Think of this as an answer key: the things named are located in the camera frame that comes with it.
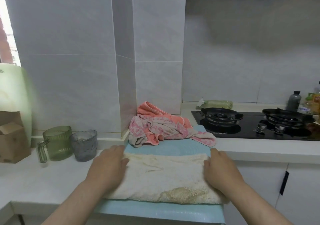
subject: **blue mat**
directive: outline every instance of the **blue mat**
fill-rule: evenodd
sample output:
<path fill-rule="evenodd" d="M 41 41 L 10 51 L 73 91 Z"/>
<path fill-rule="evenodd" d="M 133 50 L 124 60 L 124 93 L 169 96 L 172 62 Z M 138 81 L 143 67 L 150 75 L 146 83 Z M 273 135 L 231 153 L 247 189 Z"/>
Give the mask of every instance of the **blue mat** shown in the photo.
<path fill-rule="evenodd" d="M 203 126 L 194 126 L 194 129 L 205 131 Z M 134 148 L 128 144 L 125 152 L 171 156 L 193 155 L 199 153 L 210 155 L 210 148 L 194 140 L 183 139 L 165 140 L 160 142 L 158 146 L 146 145 L 139 148 Z M 182 205 L 132 200 L 104 200 L 96 207 L 95 212 L 180 221 L 225 223 L 222 205 Z"/>

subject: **green glass pitcher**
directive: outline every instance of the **green glass pitcher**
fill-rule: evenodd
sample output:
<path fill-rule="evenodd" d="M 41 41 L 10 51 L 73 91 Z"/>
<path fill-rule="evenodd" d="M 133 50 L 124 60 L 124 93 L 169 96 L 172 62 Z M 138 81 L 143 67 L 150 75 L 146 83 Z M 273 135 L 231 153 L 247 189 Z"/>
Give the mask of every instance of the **green glass pitcher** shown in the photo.
<path fill-rule="evenodd" d="M 72 135 L 70 126 L 57 126 L 46 130 L 43 141 L 38 142 L 37 152 L 41 163 L 47 162 L 45 146 L 51 161 L 60 161 L 70 157 L 73 152 L 69 137 Z"/>

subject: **kitchen counter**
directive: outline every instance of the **kitchen counter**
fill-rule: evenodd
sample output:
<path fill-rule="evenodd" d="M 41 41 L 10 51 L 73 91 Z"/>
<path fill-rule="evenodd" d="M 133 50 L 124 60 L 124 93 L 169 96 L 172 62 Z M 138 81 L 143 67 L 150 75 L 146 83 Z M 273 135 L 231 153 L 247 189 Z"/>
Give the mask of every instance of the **kitchen counter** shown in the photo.
<path fill-rule="evenodd" d="M 183 102 L 181 116 L 197 125 L 191 110 L 195 102 Z M 233 110 L 260 112 L 274 104 L 234 104 Z M 218 138 L 215 147 L 234 160 L 320 164 L 320 142 Z M 86 177 L 91 161 L 80 163 L 74 157 L 48 162 L 43 167 L 35 150 L 17 164 L 0 163 L 0 225 L 14 214 L 49 216 Z M 95 215 L 117 214 L 102 202 Z"/>
<path fill-rule="evenodd" d="M 182 117 L 197 125 L 191 114 L 197 102 L 181 104 Z M 261 112 L 266 108 L 284 108 L 284 104 L 234 103 L 238 112 Z M 258 140 L 244 138 L 217 138 L 214 146 L 224 150 L 232 159 L 239 161 L 291 162 L 320 164 L 320 141 Z"/>

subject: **gray glass cup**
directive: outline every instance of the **gray glass cup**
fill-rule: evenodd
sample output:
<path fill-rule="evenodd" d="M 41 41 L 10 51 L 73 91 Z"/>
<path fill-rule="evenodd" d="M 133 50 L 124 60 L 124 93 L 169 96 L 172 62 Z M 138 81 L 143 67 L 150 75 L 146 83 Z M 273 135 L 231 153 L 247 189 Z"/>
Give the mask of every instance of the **gray glass cup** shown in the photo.
<path fill-rule="evenodd" d="M 97 132 L 95 130 L 78 131 L 70 136 L 75 159 L 87 162 L 97 155 Z"/>

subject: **dark bottle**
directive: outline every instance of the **dark bottle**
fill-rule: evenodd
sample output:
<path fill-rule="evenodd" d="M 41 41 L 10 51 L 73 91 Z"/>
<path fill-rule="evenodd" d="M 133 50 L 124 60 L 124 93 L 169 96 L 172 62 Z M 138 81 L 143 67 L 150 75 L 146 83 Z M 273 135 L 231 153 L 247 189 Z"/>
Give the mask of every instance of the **dark bottle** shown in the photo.
<path fill-rule="evenodd" d="M 286 110 L 297 112 L 301 101 L 301 96 L 299 94 L 300 91 L 294 91 L 294 93 L 290 95 L 288 104 L 285 108 Z"/>

